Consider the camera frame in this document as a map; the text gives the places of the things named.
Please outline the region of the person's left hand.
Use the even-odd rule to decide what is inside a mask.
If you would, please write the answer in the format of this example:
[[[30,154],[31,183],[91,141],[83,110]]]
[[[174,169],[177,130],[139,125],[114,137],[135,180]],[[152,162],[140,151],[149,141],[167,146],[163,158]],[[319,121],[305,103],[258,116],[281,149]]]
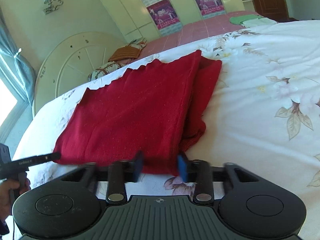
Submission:
[[[24,194],[25,192],[30,190],[30,180],[28,178],[25,179],[24,187],[20,188],[20,184],[18,181],[12,179],[6,179],[1,182],[0,185],[0,215],[1,221],[5,222],[5,220],[12,215],[12,201],[11,201],[11,192],[14,190],[19,190],[19,195]]]

